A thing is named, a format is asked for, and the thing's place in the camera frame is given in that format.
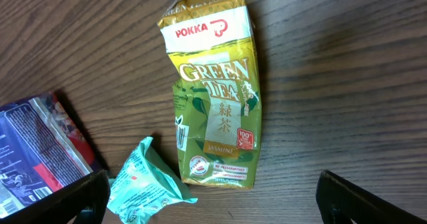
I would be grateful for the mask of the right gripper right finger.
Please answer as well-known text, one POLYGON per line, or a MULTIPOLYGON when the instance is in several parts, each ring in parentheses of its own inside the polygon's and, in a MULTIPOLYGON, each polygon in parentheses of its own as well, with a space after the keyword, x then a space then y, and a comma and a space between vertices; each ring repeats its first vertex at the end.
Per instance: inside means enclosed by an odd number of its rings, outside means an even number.
POLYGON ((329 170, 323 170, 320 173, 316 203, 325 224, 426 224, 425 220, 329 170))

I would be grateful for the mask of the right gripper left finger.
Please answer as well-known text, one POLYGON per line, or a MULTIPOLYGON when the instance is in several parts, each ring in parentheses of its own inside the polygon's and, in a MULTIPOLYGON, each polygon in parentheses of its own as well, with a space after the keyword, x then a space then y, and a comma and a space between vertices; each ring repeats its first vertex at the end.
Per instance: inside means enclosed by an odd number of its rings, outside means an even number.
POLYGON ((97 171, 3 218, 1 224, 101 223, 109 196, 107 171, 97 171))

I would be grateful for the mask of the teal wet wipes pack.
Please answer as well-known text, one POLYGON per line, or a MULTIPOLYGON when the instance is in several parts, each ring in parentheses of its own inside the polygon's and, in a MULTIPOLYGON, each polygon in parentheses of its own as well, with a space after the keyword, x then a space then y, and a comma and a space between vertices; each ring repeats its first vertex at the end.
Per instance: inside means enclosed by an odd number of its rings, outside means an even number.
POLYGON ((110 181, 107 208, 122 223, 148 223, 168 205, 197 203, 188 186, 151 146, 153 137, 141 140, 121 171, 110 181))

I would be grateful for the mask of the purple sanitary pad pack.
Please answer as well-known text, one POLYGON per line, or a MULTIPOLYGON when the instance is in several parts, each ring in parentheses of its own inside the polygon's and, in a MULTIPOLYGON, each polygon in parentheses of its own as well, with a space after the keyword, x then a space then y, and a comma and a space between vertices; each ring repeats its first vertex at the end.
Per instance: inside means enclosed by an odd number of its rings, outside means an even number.
POLYGON ((53 92, 1 106, 1 218, 101 168, 53 92))

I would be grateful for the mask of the green tea carton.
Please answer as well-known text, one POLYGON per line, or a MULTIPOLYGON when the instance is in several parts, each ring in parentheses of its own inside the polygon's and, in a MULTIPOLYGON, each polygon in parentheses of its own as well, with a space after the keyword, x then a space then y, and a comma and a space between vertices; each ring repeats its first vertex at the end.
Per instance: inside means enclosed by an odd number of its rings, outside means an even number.
POLYGON ((179 75, 173 102, 181 180, 252 188, 262 103, 246 0, 175 0, 158 27, 179 75))

